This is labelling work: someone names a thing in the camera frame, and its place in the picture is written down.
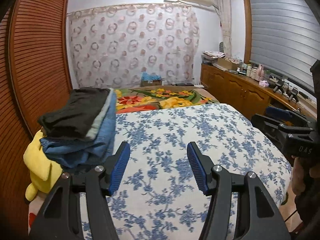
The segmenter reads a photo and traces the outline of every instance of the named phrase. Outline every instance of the blue gripper pad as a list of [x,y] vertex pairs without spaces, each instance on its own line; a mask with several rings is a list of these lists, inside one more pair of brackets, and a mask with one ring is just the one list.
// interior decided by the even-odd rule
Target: blue gripper pad
[[113,156],[116,157],[117,160],[110,175],[110,187],[108,191],[111,195],[113,195],[120,186],[125,168],[127,167],[130,158],[130,145],[127,142],[122,142],[116,154]]
[[211,189],[216,186],[216,181],[213,180],[211,172],[211,168],[214,166],[213,162],[209,156],[202,155],[195,142],[188,143],[187,156],[199,190],[204,195],[210,196]]
[[279,121],[290,121],[292,119],[290,112],[273,106],[266,108],[266,116]]

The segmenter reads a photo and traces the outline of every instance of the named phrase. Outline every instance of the bottle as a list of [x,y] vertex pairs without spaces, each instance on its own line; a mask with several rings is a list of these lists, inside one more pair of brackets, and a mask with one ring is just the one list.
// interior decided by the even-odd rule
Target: bottle
[[247,77],[251,76],[251,65],[247,66]]
[[242,72],[243,71],[243,62],[242,62],[242,60],[240,60],[240,63],[239,63],[239,68],[240,68],[240,71]]
[[256,81],[263,80],[263,76],[264,76],[263,66],[261,64],[259,64],[259,67],[258,67],[257,72],[256,72],[255,80]]
[[251,74],[250,74],[250,76],[251,76],[252,79],[255,79],[255,78],[256,78],[256,71],[257,71],[257,69],[255,69],[255,68],[252,68],[252,69],[251,69]]

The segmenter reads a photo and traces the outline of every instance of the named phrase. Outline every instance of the blue floral bedsheet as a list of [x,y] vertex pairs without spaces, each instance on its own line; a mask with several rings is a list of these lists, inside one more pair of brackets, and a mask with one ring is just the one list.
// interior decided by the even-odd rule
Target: blue floral bedsheet
[[[118,114],[115,151],[122,141],[131,157],[119,190],[108,205],[120,240],[195,240],[207,216],[210,197],[198,190],[186,146],[230,172],[257,173],[279,206],[290,182],[291,166],[250,121],[225,104]],[[234,236],[236,196],[232,199],[228,239]],[[85,239],[92,239],[81,194]]]

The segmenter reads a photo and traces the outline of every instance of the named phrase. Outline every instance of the window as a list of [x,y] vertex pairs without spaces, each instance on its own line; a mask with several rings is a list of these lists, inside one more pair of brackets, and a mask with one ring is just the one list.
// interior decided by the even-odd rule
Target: window
[[320,59],[320,25],[304,0],[250,0],[250,60],[314,93],[311,66]]

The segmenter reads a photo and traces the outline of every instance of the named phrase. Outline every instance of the pink bottle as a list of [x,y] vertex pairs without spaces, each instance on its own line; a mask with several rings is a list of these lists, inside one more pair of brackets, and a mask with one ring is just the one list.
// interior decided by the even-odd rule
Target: pink bottle
[[264,69],[261,64],[259,64],[259,67],[257,69],[255,80],[256,81],[264,80]]

